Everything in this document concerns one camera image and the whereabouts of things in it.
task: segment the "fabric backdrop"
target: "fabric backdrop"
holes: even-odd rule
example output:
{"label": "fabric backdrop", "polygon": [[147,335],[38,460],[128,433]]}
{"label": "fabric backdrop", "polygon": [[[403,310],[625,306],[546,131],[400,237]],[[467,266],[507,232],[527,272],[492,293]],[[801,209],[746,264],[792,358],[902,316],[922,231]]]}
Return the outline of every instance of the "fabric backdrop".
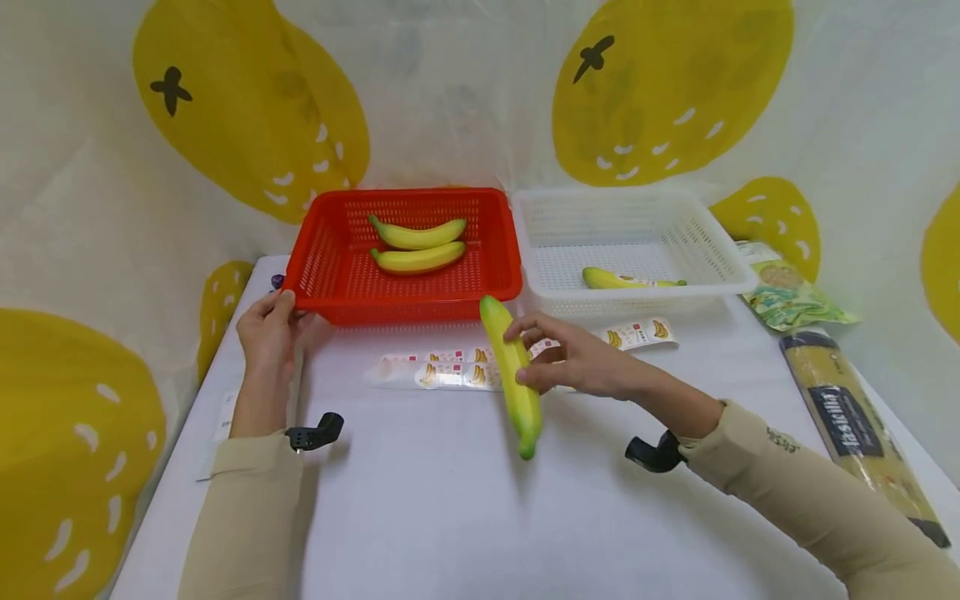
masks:
{"label": "fabric backdrop", "polygon": [[955,0],[8,0],[4,597],[109,585],[233,305],[347,187],[673,185],[960,482]]}

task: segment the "white plastic basket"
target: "white plastic basket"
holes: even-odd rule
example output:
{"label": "white plastic basket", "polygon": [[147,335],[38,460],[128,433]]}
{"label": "white plastic basket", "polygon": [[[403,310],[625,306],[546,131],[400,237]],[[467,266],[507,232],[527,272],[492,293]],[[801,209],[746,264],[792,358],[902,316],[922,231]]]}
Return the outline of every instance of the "white plastic basket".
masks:
{"label": "white plastic basket", "polygon": [[[511,198],[527,306],[571,320],[694,310],[756,287],[754,271],[700,199],[647,188],[566,188]],[[591,290],[584,267],[680,287]]]}

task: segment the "plastic basket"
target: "plastic basket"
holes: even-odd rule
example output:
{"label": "plastic basket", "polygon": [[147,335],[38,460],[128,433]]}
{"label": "plastic basket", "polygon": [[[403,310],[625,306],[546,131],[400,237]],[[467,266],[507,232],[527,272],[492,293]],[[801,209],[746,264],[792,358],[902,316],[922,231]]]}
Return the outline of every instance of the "plastic basket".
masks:
{"label": "plastic basket", "polygon": [[[387,250],[368,221],[371,214],[408,228],[466,218],[460,239],[467,251],[434,273],[389,275],[370,256],[371,248]],[[503,192],[490,188],[323,194],[303,221],[283,284],[297,293],[298,309],[339,326],[476,320],[481,298],[512,300],[521,286],[510,207]]]}
{"label": "plastic basket", "polygon": [[[644,188],[528,190],[513,196],[528,294],[557,317],[588,320],[694,310],[756,287],[756,274],[699,199]],[[682,287],[591,290],[584,267]]]}

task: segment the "white backdrop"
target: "white backdrop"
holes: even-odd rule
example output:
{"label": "white backdrop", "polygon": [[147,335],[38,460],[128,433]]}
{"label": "white backdrop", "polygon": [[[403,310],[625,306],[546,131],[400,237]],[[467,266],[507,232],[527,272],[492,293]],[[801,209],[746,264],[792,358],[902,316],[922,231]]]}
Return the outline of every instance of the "white backdrop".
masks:
{"label": "white backdrop", "polygon": [[[0,310],[61,316],[139,356],[169,446],[204,368],[200,320],[215,271],[288,252],[297,228],[236,202],[155,126],[132,66],[153,4],[0,8]],[[370,138],[361,186],[508,191],[582,185],[557,160],[551,109],[564,60],[601,4],[276,3],[359,97]],[[960,181],[960,3],[795,0],[793,11],[789,60],[756,123],[670,184],[711,204],[761,177],[801,190],[820,229],[819,285],[864,318],[838,332],[842,346],[960,482],[960,348],[931,314],[919,269],[924,231]],[[218,324],[230,310],[225,300]],[[54,358],[52,368],[70,359]],[[27,399],[3,387],[7,412]],[[14,460],[4,451],[0,466]]]}

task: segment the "arm sleeve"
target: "arm sleeve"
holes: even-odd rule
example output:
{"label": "arm sleeve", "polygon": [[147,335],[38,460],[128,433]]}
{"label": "arm sleeve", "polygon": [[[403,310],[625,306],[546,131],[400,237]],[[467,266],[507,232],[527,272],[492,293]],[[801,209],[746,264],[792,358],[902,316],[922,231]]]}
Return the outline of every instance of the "arm sleeve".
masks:
{"label": "arm sleeve", "polygon": [[829,568],[853,600],[960,598],[960,569],[881,495],[816,452],[725,402],[690,469],[751,505]]}
{"label": "arm sleeve", "polygon": [[281,432],[220,444],[186,553],[180,600],[285,597],[302,469]]}

